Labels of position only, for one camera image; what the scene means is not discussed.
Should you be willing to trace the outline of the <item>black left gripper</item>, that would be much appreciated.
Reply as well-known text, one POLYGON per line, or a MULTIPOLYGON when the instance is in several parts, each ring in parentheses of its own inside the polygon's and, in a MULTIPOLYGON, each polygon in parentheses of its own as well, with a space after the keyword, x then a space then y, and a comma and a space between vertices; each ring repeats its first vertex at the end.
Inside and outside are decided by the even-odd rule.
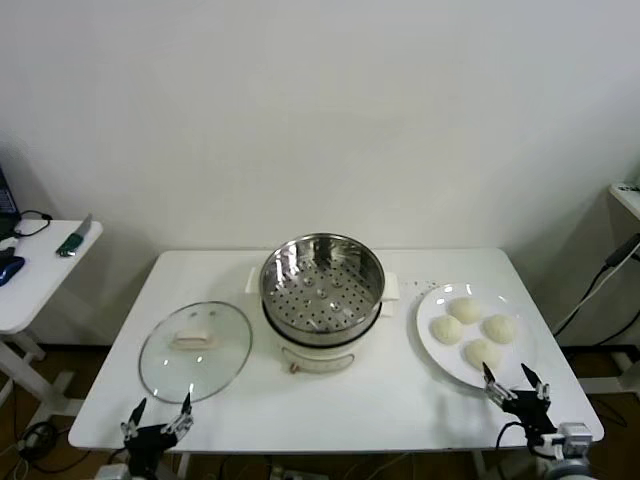
POLYGON ((186 434, 193 425, 191 393, 182 403, 181 411, 166 428, 165 424, 143 427, 138 430, 147 399, 143 398, 132 410, 128 420, 120 427, 125 439, 124 447, 129 453, 130 473, 155 473, 166 450, 178 443, 176 434, 186 434))

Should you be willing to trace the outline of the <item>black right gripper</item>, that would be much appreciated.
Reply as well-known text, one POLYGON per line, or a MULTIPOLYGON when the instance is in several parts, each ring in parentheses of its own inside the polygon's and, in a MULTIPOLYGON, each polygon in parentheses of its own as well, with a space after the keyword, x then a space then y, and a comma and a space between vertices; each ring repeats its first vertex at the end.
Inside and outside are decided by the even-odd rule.
POLYGON ((530 385, 536 392, 515 392, 498 383, 490 367, 483 362, 484 391, 494 404, 502 404, 502 410, 516 416, 526 438, 540 438, 544 434, 556 432, 555 425, 548 416, 551 405, 549 385, 542 382, 537 373, 522 363, 521 367, 530 385))

